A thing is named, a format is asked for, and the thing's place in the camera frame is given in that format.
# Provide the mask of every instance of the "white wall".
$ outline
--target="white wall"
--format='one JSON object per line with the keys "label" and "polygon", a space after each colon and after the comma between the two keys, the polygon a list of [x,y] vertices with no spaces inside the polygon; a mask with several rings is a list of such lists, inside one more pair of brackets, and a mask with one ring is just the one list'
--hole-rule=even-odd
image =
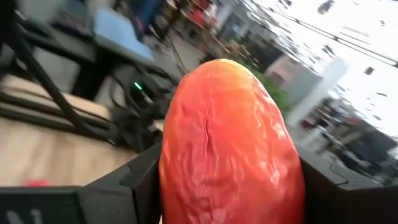
{"label": "white wall", "polygon": [[322,79],[301,63],[291,60],[287,55],[279,57],[266,70],[265,76],[270,76],[273,73],[278,74],[285,80],[280,89],[287,93],[289,106],[299,104]]}
{"label": "white wall", "polygon": [[222,27],[236,6],[235,0],[220,1],[223,5],[217,11],[217,27]]}
{"label": "white wall", "polygon": [[233,9],[233,13],[238,16],[242,21],[243,21],[243,26],[241,27],[241,30],[239,31],[240,36],[244,36],[248,29],[250,28],[252,24],[252,20],[248,18],[248,15],[246,14],[245,8],[242,6],[235,6]]}
{"label": "white wall", "polygon": [[322,81],[316,85],[288,115],[286,123],[292,127],[306,117],[327,96],[328,90],[333,88],[338,80],[347,72],[348,63],[341,58],[335,58],[321,74]]}

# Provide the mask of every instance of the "black holder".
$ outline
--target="black holder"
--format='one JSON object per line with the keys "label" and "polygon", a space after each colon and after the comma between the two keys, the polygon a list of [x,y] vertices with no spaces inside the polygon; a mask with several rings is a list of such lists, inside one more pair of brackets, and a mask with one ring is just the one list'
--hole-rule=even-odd
{"label": "black holder", "polygon": [[[0,188],[0,223],[158,224],[161,142],[84,187]],[[398,187],[297,148],[305,177],[306,224],[397,223]]]}

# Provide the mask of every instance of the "black cable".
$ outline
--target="black cable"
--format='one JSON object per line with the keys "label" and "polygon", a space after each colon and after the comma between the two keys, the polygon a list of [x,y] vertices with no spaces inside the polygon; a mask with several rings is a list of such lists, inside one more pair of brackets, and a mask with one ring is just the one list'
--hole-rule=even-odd
{"label": "black cable", "polygon": [[[139,116],[138,114],[141,112],[141,108],[136,104],[136,102],[132,99],[130,95],[129,88],[126,87],[123,82],[115,77],[114,75],[111,75],[111,84],[109,86],[109,97],[111,98],[112,103],[117,106],[118,108],[123,108],[123,109],[131,109],[130,111],[136,115]],[[128,105],[132,106],[132,108],[125,107],[123,105],[120,105],[115,99],[114,99],[114,92],[116,90],[116,84],[118,84],[123,91],[124,99],[128,100]]]}
{"label": "black cable", "polygon": [[[15,92],[15,93],[24,93],[24,94],[28,94],[28,95],[31,95],[31,96],[36,96],[36,97],[38,97],[38,98],[41,98],[41,99],[45,99],[45,100],[49,100],[49,101],[54,102],[54,100],[53,100],[51,97],[44,96],[44,95],[41,95],[41,94],[39,94],[39,93],[30,91],[30,90],[26,90],[26,89],[23,89],[23,88],[10,87],[10,86],[0,86],[0,89],[1,89],[1,90],[10,90],[10,91],[13,91],[13,92]],[[106,119],[106,118],[104,118],[104,117],[102,117],[102,116],[100,116],[100,115],[98,115],[98,114],[94,114],[94,113],[91,113],[91,112],[89,112],[89,111],[85,111],[85,110],[83,110],[83,109],[81,109],[81,108],[78,108],[78,107],[76,107],[76,106],[72,106],[72,105],[71,105],[71,107],[72,107],[74,110],[77,110],[77,111],[79,111],[79,112],[81,112],[81,113],[84,113],[84,114],[90,115],[90,116],[92,116],[92,117],[94,117],[94,118],[98,118],[98,119],[101,119],[101,120],[103,120],[103,121],[109,122],[108,119]]]}
{"label": "black cable", "polygon": [[[259,6],[259,5],[258,5],[257,3],[255,3],[253,0],[251,0],[251,2],[254,3],[254,4],[256,4],[256,6],[257,6],[263,13],[268,14],[267,12],[264,11],[264,8],[263,8],[263,7]],[[396,62],[395,60],[393,60],[393,58],[389,58],[389,57],[387,57],[387,56],[381,55],[381,54],[376,53],[376,52],[374,52],[374,51],[372,51],[372,50],[370,50],[370,49],[366,49],[366,48],[364,48],[364,47],[362,47],[362,46],[360,46],[360,45],[358,45],[358,44],[351,43],[350,41],[347,41],[347,40],[345,40],[345,39],[342,39],[342,38],[340,38],[340,37],[337,37],[336,35],[333,35],[333,34],[331,34],[331,33],[329,33],[329,32],[326,32],[326,31],[324,31],[324,30],[322,30],[322,29],[320,29],[320,28],[317,28],[317,27],[315,27],[315,26],[313,26],[313,25],[311,25],[311,24],[308,24],[308,23],[306,23],[306,22],[304,22],[304,21],[301,21],[301,20],[296,19],[296,18],[294,18],[294,17],[291,17],[291,16],[289,16],[289,15],[286,15],[286,14],[284,14],[284,13],[282,13],[282,12],[278,12],[278,11],[274,10],[273,8],[271,8],[271,7],[267,7],[267,8],[265,8],[265,10],[268,10],[268,11],[270,11],[270,12],[273,12],[273,13],[275,13],[275,14],[278,14],[278,15],[280,15],[280,16],[282,16],[282,17],[284,17],[284,18],[286,18],[286,19],[288,19],[288,20],[290,20],[290,21],[292,21],[292,22],[297,23],[298,25],[303,26],[304,28],[307,28],[307,29],[311,30],[312,32],[316,32],[317,34],[320,34],[320,35],[322,35],[322,36],[324,36],[324,37],[326,37],[326,38],[329,38],[329,39],[331,39],[331,40],[334,40],[335,42],[337,42],[337,43],[339,43],[339,44],[341,44],[341,45],[344,45],[344,46],[346,46],[346,47],[349,47],[349,48],[351,48],[351,49],[353,49],[353,50],[355,50],[355,51],[357,51],[357,52],[360,52],[360,53],[365,54],[365,55],[367,55],[367,56],[369,56],[369,57],[371,57],[371,58],[374,58],[374,59],[376,59],[376,60],[378,60],[378,61],[380,61],[380,62],[386,63],[386,64],[388,64],[388,65],[392,65],[392,66],[394,66],[395,68],[398,68],[398,62]],[[274,24],[274,25],[277,26],[277,27],[279,27],[279,28],[281,28],[281,29],[286,30],[284,27],[280,26],[279,24]],[[387,59],[387,60],[390,60],[391,62],[394,62],[394,63],[387,63],[387,62],[385,62],[385,61],[383,61],[383,60],[381,60],[381,59],[375,57],[374,55],[376,55],[376,56],[378,56],[378,57],[381,57],[381,58],[384,58],[384,59]]]}
{"label": "black cable", "polygon": [[171,75],[169,75],[165,70],[163,70],[160,67],[147,67],[145,65],[138,65],[136,63],[132,63],[131,64],[139,73],[141,73],[142,75],[144,75],[145,73],[148,74],[155,74],[159,77],[162,78],[166,78],[168,80],[170,80],[172,82],[173,85],[178,85],[179,81],[177,81],[176,79],[174,79],[174,77],[172,77]]}
{"label": "black cable", "polygon": [[20,27],[18,24],[13,24],[9,33],[9,44],[14,49],[16,55],[25,63],[25,65],[31,69],[32,73],[35,74],[37,81],[45,88],[49,95],[53,98],[54,102],[59,108],[65,113],[69,122],[71,122],[76,128],[81,129],[95,135],[104,137],[102,134],[97,133],[89,125],[87,125],[79,114],[73,110],[69,102],[59,92],[57,87],[51,81],[50,77],[40,66],[40,64],[33,58],[30,53],[30,46],[21,35]]}
{"label": "black cable", "polygon": [[70,124],[59,123],[59,122],[53,121],[51,119],[41,118],[40,116],[31,116],[29,114],[21,113],[18,111],[1,109],[0,116],[7,118],[7,119],[14,119],[16,121],[22,121],[22,122],[26,122],[26,123],[43,126],[46,128],[66,131],[69,133],[75,133],[75,134],[79,134],[79,135],[86,136],[89,138],[94,138],[94,139],[101,140],[101,141],[106,140],[106,138],[104,138],[102,136],[94,135],[94,134],[87,133],[87,132],[81,131],[79,129],[76,129],[75,127],[71,126]]}
{"label": "black cable", "polygon": [[180,54],[178,53],[177,49],[175,48],[174,42],[173,42],[173,40],[172,40],[170,34],[168,35],[168,37],[169,37],[169,41],[170,41],[170,44],[171,44],[171,46],[172,46],[172,50],[173,50],[173,52],[174,52],[174,55],[177,57],[177,60],[178,60],[179,64],[181,65],[181,67],[177,67],[177,68],[178,68],[178,70],[180,71],[181,75],[182,75],[182,76],[185,76],[186,74],[188,74],[189,71],[188,71],[188,69],[185,67],[184,63],[182,62],[181,56],[180,56]]}
{"label": "black cable", "polygon": [[138,119],[134,125],[135,129],[135,137],[136,137],[136,144],[139,152],[143,152],[145,150],[144,139],[142,137],[142,121]]}

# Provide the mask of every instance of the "green plant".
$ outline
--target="green plant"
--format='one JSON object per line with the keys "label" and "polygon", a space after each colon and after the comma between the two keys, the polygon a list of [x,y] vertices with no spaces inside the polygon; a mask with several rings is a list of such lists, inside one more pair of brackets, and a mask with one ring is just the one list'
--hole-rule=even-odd
{"label": "green plant", "polygon": [[280,112],[282,112],[283,115],[286,115],[287,112],[289,112],[286,92],[276,88],[270,78],[265,77],[263,73],[261,73],[258,69],[254,68],[249,63],[245,62],[238,62],[238,63],[245,66],[250,72],[253,73],[253,75],[262,83],[262,85],[267,90],[271,98],[275,101],[275,104],[280,109]]}

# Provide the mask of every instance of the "black device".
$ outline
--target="black device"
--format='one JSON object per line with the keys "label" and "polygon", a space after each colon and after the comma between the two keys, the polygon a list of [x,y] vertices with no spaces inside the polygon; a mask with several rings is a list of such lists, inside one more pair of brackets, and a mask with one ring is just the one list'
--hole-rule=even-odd
{"label": "black device", "polygon": [[[46,119],[35,114],[24,113],[12,109],[0,109],[0,116],[9,119],[16,119],[28,123],[38,124],[53,129],[68,131],[71,133],[88,136],[91,138],[108,141],[111,144],[120,144],[126,147],[134,148],[137,152],[147,149],[149,146],[159,139],[159,132],[147,131],[154,119],[164,118],[168,108],[168,103],[172,96],[173,88],[162,84],[160,80],[168,80],[168,84],[176,85],[177,81],[163,71],[154,69],[143,69],[136,66],[137,74],[134,74],[131,83],[122,83],[116,77],[114,80],[123,88],[126,98],[126,107],[117,107],[117,112],[113,114],[113,120],[108,121],[103,118],[93,118],[95,114],[89,114],[80,110],[89,116],[80,116],[69,102],[59,92],[58,88],[51,81],[49,76],[32,56],[31,43],[27,41],[28,36],[23,28],[23,22],[15,12],[16,2],[2,0],[0,1],[2,8],[0,14],[2,20],[0,23],[0,45],[7,44],[15,51],[16,56],[25,63],[28,68],[29,75],[35,78],[43,88],[48,92],[50,97],[38,96],[53,101],[61,109],[58,110],[51,106],[45,106],[40,103],[25,100],[0,91],[0,101],[13,107],[24,108],[25,110],[43,113],[52,117],[63,118],[68,122],[58,122],[53,119]],[[4,77],[4,73],[0,74],[0,79]],[[136,84],[142,88],[139,94],[133,94],[131,88]],[[23,91],[34,95],[29,90]],[[146,95],[149,99],[146,103],[140,101],[140,96]]]}
{"label": "black device", "polygon": [[[0,188],[0,223],[15,224],[9,220],[18,218],[31,224],[158,224],[161,147],[158,142],[84,187]],[[305,224],[398,222],[398,187],[381,187],[305,149],[297,150],[305,178]]]}
{"label": "black device", "polygon": [[[12,20],[19,25],[19,35],[23,36],[28,43],[30,53],[32,53],[34,47],[39,47],[65,57],[79,64],[79,73],[86,73],[95,65],[95,45],[92,42],[80,41],[74,36],[51,28],[35,19],[26,19],[18,11],[14,13]],[[27,75],[25,68],[17,63],[18,60],[14,54],[11,64],[2,68],[2,71],[13,73],[27,80],[33,80],[32,76]]]}

